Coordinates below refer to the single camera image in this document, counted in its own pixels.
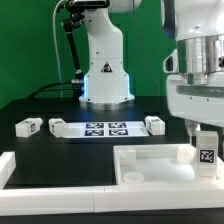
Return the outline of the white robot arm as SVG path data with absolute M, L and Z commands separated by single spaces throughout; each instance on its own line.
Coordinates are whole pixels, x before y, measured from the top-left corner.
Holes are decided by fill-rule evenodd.
M 139 7 L 143 0 L 85 3 L 90 67 L 84 78 L 85 105 L 115 107 L 132 101 L 123 69 L 123 36 L 111 13 Z M 176 42 L 163 61 L 170 113 L 194 135 L 199 124 L 224 130 L 224 0 L 159 0 L 163 32 Z

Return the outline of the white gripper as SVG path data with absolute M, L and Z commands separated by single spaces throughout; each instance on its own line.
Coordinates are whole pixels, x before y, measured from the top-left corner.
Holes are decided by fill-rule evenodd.
M 189 85 L 184 76 L 169 75 L 166 88 L 168 109 L 172 116 L 186 119 L 191 145 L 196 145 L 199 123 L 224 128 L 224 72 L 210 74 L 207 85 Z

